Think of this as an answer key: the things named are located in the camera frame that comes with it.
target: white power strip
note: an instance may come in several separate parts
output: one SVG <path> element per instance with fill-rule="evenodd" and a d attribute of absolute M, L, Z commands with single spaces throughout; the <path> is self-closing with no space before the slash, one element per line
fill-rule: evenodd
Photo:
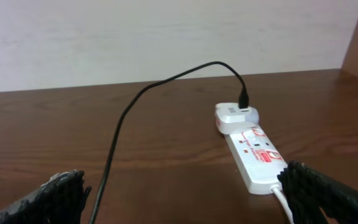
<path fill-rule="evenodd" d="M 225 137 L 250 193 L 264 195 L 272 194 L 275 187 L 282 189 L 277 175 L 287 163 L 259 125 Z"/>

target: white power cord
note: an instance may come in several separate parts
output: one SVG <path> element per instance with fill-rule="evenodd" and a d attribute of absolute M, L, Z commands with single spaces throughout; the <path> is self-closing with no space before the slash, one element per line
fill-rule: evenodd
<path fill-rule="evenodd" d="M 281 205 L 284 208 L 285 213 L 287 214 L 287 217 L 291 224 L 293 224 L 293 217 L 290 207 L 288 206 L 287 199 L 285 198 L 284 194 L 277 188 L 272 188 L 272 192 L 276 195 L 278 200 L 280 201 Z"/>

